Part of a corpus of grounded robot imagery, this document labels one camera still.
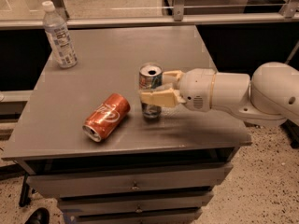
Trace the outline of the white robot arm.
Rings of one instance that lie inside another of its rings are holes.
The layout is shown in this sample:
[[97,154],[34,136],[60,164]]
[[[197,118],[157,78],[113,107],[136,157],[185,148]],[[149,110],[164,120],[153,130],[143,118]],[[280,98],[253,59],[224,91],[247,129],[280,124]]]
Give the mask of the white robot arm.
[[285,63],[265,63],[251,76],[207,68],[167,71],[161,86],[142,88],[139,97],[147,105],[219,110],[250,124],[299,125],[299,70]]

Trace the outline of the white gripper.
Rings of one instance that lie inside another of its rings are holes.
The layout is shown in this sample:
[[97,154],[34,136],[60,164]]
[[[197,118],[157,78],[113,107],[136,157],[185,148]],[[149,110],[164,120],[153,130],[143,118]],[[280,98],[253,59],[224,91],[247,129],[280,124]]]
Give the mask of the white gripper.
[[210,110],[211,87],[216,72],[212,69],[196,68],[184,74],[181,70],[163,72],[163,84],[179,83],[179,91],[169,88],[163,91],[140,91],[143,104],[160,107],[175,107],[184,104],[192,111]]

